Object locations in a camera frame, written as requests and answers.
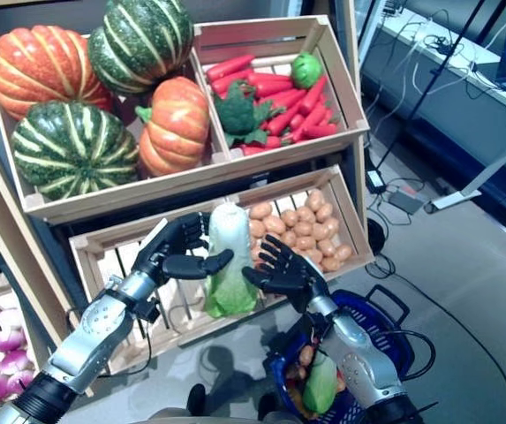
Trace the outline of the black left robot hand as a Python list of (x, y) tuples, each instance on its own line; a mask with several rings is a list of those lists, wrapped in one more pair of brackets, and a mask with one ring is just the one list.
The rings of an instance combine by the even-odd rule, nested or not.
[(231, 249), (208, 257), (186, 253), (208, 249), (202, 237), (209, 234), (210, 218), (209, 212), (192, 212), (168, 221), (139, 251), (132, 273), (145, 274), (157, 286), (171, 278), (200, 280), (217, 274), (233, 259)]

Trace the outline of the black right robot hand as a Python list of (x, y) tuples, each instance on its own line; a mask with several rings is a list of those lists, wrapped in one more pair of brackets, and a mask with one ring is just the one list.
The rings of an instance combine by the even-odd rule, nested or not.
[(242, 268), (243, 277), (265, 293), (285, 296), (298, 313), (305, 313), (314, 299), (330, 296), (319, 270), (279, 239), (267, 235), (259, 258), (256, 268)]

